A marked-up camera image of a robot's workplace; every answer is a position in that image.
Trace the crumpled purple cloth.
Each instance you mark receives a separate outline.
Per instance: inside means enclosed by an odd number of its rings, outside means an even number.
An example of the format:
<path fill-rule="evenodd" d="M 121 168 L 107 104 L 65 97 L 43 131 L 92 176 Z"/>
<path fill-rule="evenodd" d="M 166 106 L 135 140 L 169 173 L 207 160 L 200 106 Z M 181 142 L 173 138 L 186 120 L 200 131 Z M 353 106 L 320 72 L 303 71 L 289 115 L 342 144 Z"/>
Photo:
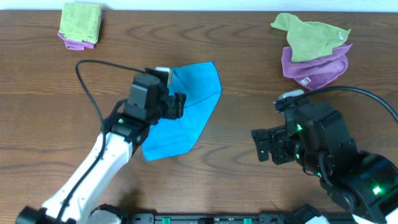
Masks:
<path fill-rule="evenodd" d="M 285 78 L 295 80 L 308 90 L 327 86 L 344 74 L 348 69 L 346 53 L 352 44 L 343 44 L 333 49 L 329 56 L 319 57 L 306 62 L 293 62 L 291 47 L 284 47 L 282 52 L 282 71 Z"/>

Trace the blue cloth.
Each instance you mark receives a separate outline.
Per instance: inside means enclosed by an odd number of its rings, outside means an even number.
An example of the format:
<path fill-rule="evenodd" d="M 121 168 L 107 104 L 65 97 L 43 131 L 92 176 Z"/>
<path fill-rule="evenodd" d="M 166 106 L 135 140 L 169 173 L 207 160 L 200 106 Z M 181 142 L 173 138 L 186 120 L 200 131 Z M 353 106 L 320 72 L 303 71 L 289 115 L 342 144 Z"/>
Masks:
<path fill-rule="evenodd" d="M 222 87 L 212 61 L 174 67 L 170 95 L 187 96 L 183 116 L 176 120 L 160 119 L 150 127 L 142 144 L 147 161 L 178 156 L 189 152 L 197 143 L 220 96 Z"/>

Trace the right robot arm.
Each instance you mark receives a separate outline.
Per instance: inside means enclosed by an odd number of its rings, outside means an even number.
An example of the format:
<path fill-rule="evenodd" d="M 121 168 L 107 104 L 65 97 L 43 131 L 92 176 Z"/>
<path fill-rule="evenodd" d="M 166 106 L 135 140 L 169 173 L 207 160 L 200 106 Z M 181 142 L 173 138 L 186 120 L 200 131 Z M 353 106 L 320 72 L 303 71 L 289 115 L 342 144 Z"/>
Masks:
<path fill-rule="evenodd" d="M 274 103 L 285 124 L 253 129 L 259 161 L 295 161 L 337 205 L 373 223 L 386 223 L 397 208 L 397 167 L 385 157 L 359 151 L 342 114 L 326 102 L 288 97 Z"/>

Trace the folded green cloth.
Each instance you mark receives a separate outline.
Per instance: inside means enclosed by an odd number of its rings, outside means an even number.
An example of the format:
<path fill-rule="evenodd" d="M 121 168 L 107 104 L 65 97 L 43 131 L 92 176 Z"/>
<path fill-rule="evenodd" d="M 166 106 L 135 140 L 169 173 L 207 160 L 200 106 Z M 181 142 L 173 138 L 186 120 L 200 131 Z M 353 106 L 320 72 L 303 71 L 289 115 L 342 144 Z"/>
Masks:
<path fill-rule="evenodd" d="M 103 7 L 99 4 L 66 2 L 62 8 L 59 33 L 66 39 L 96 44 Z"/>

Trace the folded purple cloth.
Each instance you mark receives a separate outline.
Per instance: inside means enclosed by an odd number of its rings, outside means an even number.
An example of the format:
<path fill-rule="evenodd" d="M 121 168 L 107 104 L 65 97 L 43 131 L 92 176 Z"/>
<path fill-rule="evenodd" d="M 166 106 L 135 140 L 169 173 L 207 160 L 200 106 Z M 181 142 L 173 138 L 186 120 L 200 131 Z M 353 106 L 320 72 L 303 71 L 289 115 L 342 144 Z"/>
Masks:
<path fill-rule="evenodd" d="M 91 16 L 63 14 L 58 36 L 68 50 L 93 49 L 100 36 L 102 13 Z"/>

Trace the crumpled green cloth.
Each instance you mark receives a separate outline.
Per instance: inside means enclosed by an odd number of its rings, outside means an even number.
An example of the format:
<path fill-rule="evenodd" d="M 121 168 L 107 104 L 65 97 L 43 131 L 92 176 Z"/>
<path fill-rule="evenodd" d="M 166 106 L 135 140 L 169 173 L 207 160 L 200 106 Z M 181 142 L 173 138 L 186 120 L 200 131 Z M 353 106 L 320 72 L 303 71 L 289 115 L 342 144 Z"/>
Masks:
<path fill-rule="evenodd" d="M 333 49 L 343 45 L 351 32 L 322 22 L 304 22 L 289 13 L 280 13 L 271 27 L 286 31 L 293 62 L 332 55 Z"/>

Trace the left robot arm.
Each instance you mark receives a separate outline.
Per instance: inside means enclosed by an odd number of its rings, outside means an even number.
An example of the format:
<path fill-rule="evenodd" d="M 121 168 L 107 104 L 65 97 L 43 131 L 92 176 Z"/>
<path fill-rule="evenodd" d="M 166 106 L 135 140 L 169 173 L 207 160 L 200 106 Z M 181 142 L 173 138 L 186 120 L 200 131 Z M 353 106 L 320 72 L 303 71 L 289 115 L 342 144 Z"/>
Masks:
<path fill-rule="evenodd" d="M 157 67 L 134 77 L 127 100 L 117 103 L 85 160 L 40 209 L 25 207 L 16 223 L 85 223 L 103 191 L 129 162 L 159 119 L 183 116 L 186 95 L 169 94 L 174 73 Z"/>

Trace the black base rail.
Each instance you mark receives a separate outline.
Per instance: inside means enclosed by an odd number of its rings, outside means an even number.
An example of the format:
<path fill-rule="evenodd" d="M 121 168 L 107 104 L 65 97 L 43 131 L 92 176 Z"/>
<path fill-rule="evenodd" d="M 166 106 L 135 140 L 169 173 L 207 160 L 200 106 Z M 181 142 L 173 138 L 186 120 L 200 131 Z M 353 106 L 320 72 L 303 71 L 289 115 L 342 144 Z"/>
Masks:
<path fill-rule="evenodd" d="M 285 224 L 304 223 L 293 215 L 261 213 L 259 215 L 174 215 L 137 213 L 129 224 Z"/>

